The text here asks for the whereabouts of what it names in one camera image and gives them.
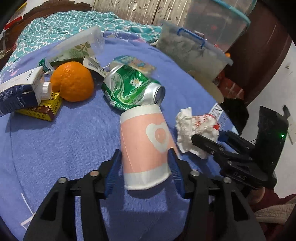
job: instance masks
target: crumpled tissue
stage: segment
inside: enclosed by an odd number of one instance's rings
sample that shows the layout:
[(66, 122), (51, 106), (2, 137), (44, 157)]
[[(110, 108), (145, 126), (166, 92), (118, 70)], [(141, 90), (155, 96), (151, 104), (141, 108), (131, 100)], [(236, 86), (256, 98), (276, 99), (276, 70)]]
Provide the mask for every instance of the crumpled tissue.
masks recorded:
[(206, 159), (208, 153), (196, 147), (191, 142), (194, 134), (200, 134), (214, 142), (219, 137), (220, 125), (215, 116), (211, 114), (192, 116), (192, 109), (181, 109), (176, 116), (176, 128), (178, 131), (177, 145), (182, 153), (190, 151), (201, 159)]

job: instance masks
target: white wall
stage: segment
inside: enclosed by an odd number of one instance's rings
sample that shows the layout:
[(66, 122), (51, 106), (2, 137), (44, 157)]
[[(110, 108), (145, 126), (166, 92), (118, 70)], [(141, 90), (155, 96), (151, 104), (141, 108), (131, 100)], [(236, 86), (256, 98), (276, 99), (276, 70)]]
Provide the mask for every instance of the white wall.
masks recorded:
[[(26, 6), (24, 14), (30, 12), (30, 10), (32, 8), (42, 5), (46, 1), (48, 1), (48, 0), (27, 0), (27, 6)], [(94, 0), (75, 0), (75, 3), (79, 3), (79, 2), (85, 2), (85, 3), (89, 4), (91, 7), (94, 4)]]
[[(286, 105), (296, 121), (296, 47), (293, 42), (277, 73), (247, 107), (250, 117), (242, 137), (248, 141), (256, 139), (261, 105), (281, 115), (283, 115), (282, 107)], [(296, 143), (292, 145), (288, 137), (275, 173), (278, 178), (275, 192), (279, 197), (296, 193)]]

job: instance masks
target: heart design on cup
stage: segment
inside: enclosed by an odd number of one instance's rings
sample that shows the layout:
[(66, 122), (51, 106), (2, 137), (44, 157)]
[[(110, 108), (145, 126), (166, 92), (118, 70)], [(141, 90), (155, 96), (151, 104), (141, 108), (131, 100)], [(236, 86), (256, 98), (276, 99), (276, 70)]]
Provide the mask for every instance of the heart design on cup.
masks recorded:
[(160, 153), (164, 153), (167, 150), (170, 131), (165, 122), (159, 125), (149, 124), (146, 127), (146, 135)]

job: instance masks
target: paper cup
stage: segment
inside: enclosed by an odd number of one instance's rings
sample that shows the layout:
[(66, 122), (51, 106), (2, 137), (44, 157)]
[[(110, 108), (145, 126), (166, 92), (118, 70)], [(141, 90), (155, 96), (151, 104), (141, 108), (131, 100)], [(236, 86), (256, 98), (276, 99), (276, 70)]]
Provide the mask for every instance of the paper cup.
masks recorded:
[(158, 105), (142, 105), (120, 116), (124, 187), (149, 189), (170, 175), (168, 149), (178, 153)]

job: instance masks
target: white heart shape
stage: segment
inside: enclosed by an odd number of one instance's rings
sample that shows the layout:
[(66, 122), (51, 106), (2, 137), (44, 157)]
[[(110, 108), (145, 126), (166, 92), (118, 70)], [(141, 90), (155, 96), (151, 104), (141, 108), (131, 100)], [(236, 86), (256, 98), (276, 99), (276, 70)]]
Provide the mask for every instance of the white heart shape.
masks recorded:
[[(156, 138), (155, 138), (155, 132), (157, 129), (164, 129), (166, 137), (163, 143), (160, 143)], [(149, 140), (151, 141), (151, 143), (154, 145), (154, 147), (160, 152), (160, 153), (164, 153), (167, 148), (168, 148), (168, 142), (169, 142), (169, 136), (170, 136), (170, 131), (168, 129), (168, 126), (166, 125), (165, 122), (162, 122), (159, 125), (156, 124), (149, 124), (146, 127), (146, 135), (148, 136)]]

